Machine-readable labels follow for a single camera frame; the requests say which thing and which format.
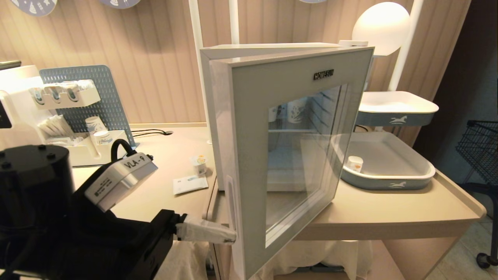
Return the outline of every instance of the horse logo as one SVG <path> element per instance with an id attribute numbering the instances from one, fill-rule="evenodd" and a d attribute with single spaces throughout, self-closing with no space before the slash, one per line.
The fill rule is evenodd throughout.
<path id="1" fill-rule="evenodd" d="M 403 117 L 401 117 L 399 119 L 397 119 L 397 118 L 391 118 L 392 121 L 390 121 L 389 123 L 393 124 L 393 125 L 405 124 L 407 118 L 408 118 L 408 116 L 403 116 Z"/>
<path id="2" fill-rule="evenodd" d="M 402 189 L 404 188 L 406 185 L 406 182 L 401 182 L 399 184 L 396 184 L 396 183 L 391 183 L 391 185 L 389 186 L 389 188 L 391 189 Z"/>

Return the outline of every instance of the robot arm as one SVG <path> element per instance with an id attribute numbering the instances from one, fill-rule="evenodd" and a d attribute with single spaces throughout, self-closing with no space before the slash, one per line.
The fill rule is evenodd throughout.
<path id="1" fill-rule="evenodd" d="M 231 244 L 234 231 L 161 210 L 150 222 L 117 218 L 110 210 L 157 167 L 153 157 L 127 151 L 112 158 L 73 193 L 69 151 L 21 146 L 0 151 L 0 280 L 13 274 L 49 280 L 153 279 L 173 235 L 184 241 Z"/>

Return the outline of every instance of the gray pegboard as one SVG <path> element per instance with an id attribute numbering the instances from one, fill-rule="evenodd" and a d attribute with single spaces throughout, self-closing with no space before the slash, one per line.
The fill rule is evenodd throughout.
<path id="1" fill-rule="evenodd" d="M 63 81 L 93 80 L 100 95 L 100 101 L 86 107 L 57 109 L 59 115 L 64 115 L 74 132 L 87 132 L 85 119 L 99 116 L 108 130 L 124 130 L 128 142 L 135 147 L 128 120 L 121 104 L 111 70 L 106 65 L 63 67 L 40 70 L 41 79 L 45 84 Z"/>

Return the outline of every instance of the floor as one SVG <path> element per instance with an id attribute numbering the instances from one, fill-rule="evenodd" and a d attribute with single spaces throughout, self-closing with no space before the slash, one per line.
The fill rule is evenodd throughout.
<path id="1" fill-rule="evenodd" d="M 492 225 L 489 217 L 474 223 L 426 280 L 498 280 L 498 267 L 476 264 L 478 253 L 490 253 Z"/>

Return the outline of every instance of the mini fridge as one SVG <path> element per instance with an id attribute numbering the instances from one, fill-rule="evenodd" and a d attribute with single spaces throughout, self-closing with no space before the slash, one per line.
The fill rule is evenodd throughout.
<path id="1" fill-rule="evenodd" d="M 347 149 L 373 48 L 226 48 L 201 58 L 234 271 L 248 279 L 334 198 L 344 163 L 334 151 Z"/>

